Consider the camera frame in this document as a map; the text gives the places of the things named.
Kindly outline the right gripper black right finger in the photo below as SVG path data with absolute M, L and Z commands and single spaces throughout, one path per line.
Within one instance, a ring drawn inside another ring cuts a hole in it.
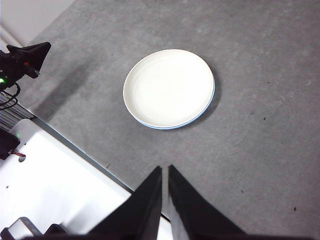
M 205 200 L 176 167 L 168 167 L 170 221 L 175 240 L 249 240 L 250 236 Z

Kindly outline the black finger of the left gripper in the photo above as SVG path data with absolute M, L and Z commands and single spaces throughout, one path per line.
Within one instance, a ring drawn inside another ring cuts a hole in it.
M 23 64 L 28 63 L 30 67 L 39 72 L 51 46 L 51 43 L 46 41 L 25 47 L 17 47 L 8 44 L 6 48 L 11 54 L 18 55 L 19 58 L 22 59 Z

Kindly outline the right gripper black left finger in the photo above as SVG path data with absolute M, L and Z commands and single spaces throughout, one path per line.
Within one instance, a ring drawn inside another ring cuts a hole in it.
M 162 210 L 162 179 L 162 168 L 157 166 L 88 236 L 92 240 L 156 240 Z

